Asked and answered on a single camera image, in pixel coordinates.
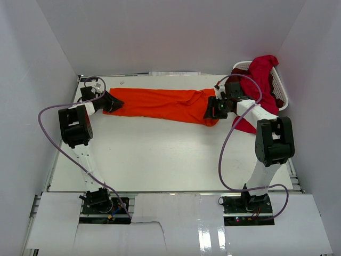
white bracket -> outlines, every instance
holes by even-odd
[[[88,116],[91,116],[92,114],[95,113],[95,108],[94,108],[94,105],[93,105],[92,102],[86,102],[86,103],[76,104],[76,105],[73,105],[72,107],[70,107],[69,109],[71,109],[71,108],[77,108],[78,106],[81,106],[81,105],[85,105],[86,112],[87,112],[87,115],[88,115]]]
[[[257,189],[249,191],[250,196],[262,196],[267,193],[268,186],[270,185],[272,178],[276,174],[276,171],[281,167],[281,164],[272,164],[269,167],[257,161],[255,169],[251,175],[251,178],[246,183],[246,188],[266,187],[264,189]]]
[[[214,92],[215,92],[215,96],[217,97],[218,100],[221,100],[222,97],[222,92],[225,92],[225,85],[219,85],[219,89],[217,90],[217,88],[214,88]]]
[[[93,154],[91,153],[90,149],[90,143],[87,146],[77,145],[74,149],[72,149],[72,151],[76,155],[77,162],[81,164],[85,169],[87,169],[92,176],[94,176],[96,179],[104,183],[104,180],[101,177],[96,166],[96,162],[93,159]],[[81,170],[81,172],[84,178],[86,191],[96,191],[100,187],[102,187],[83,170]]]
[[[241,116],[249,107],[255,104],[254,100],[242,100],[237,102],[237,115]],[[266,111],[261,105],[255,105],[245,116],[244,119],[248,121],[255,129],[257,129],[257,122],[259,120],[277,119],[276,115],[273,115]]]

white laundry basket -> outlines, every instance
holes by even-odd
[[[251,62],[252,61],[241,61],[241,62],[238,62],[238,63],[236,63],[233,66],[233,69],[239,68],[239,69],[242,69],[242,70],[248,70]],[[272,68],[270,74],[273,77],[273,81],[272,81],[272,85],[273,85],[273,88],[274,88],[273,93],[275,94],[277,99],[281,99],[284,102],[283,107],[281,107],[279,110],[280,111],[284,110],[284,109],[287,108],[287,106],[289,104],[287,93],[285,92],[283,84],[281,82],[281,79],[279,79],[277,71],[276,71],[276,69],[274,67]]]

white wall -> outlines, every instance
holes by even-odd
[[[305,0],[37,0],[77,74],[226,74],[277,54]]]
[[[38,112],[69,102],[77,77],[35,0],[0,0],[0,60],[0,255],[17,256],[55,156]],[[59,140],[56,111],[43,122]]]
[[[298,178],[313,193],[335,255],[341,255],[341,4],[309,0],[279,51]]]

dark red cloth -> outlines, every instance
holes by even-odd
[[[232,74],[243,74],[252,78],[259,85],[263,94],[260,104],[265,110],[274,115],[278,114],[278,106],[276,105],[276,98],[273,94],[272,76],[270,75],[270,71],[272,67],[276,65],[278,65],[277,58],[272,55],[266,55],[254,59],[248,70],[234,68],[232,71]],[[226,83],[236,81],[240,82],[245,95],[251,96],[254,100],[259,99],[257,87],[247,78],[232,76],[229,77]],[[256,129],[245,119],[239,122],[236,129],[243,132],[256,133]]]

orange cloth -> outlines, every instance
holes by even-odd
[[[153,90],[134,88],[111,88],[110,94],[124,102],[122,108],[104,114],[115,116],[145,116],[174,121],[215,125],[218,120],[204,119],[209,96],[214,89]]]

